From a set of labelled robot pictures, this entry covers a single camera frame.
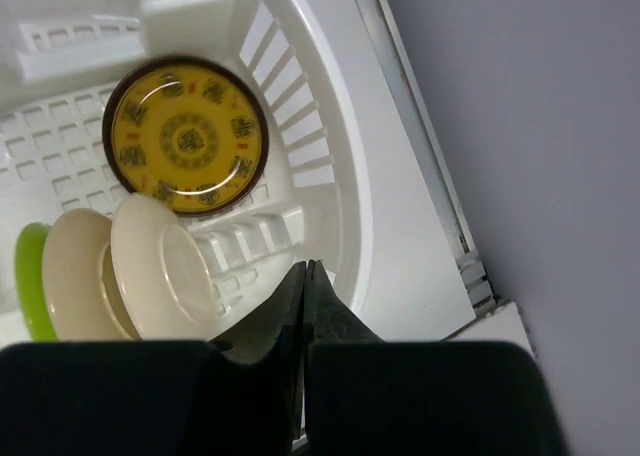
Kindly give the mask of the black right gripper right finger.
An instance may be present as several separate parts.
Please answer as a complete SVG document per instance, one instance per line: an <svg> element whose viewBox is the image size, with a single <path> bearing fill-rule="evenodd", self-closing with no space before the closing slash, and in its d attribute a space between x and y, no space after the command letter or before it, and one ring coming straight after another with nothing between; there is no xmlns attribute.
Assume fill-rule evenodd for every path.
<svg viewBox="0 0 640 456"><path fill-rule="evenodd" d="M305 431L319 436L350 415L357 383L358 352L378 337L338 297L323 263L308 262L305 274Z"/></svg>

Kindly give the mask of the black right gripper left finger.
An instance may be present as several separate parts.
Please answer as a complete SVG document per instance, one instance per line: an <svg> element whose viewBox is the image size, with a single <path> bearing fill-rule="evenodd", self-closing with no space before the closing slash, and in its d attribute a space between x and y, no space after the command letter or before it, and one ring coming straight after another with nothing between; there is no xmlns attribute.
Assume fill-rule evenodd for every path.
<svg viewBox="0 0 640 456"><path fill-rule="evenodd" d="M230 348L223 373L225 392L247 403L250 414L301 435L303 400L303 293L306 264L293 264L273 293L231 329L212 341Z"/></svg>

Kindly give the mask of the yellow brown-rimmed plate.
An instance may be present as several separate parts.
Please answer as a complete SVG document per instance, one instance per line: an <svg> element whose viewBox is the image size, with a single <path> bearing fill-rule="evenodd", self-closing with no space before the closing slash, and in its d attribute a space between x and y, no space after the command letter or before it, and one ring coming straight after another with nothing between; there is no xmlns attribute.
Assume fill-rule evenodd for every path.
<svg viewBox="0 0 640 456"><path fill-rule="evenodd" d="M179 216L230 210L261 179L270 149L258 97L239 76L194 56L149 60L114 88L102 145L118 182Z"/></svg>

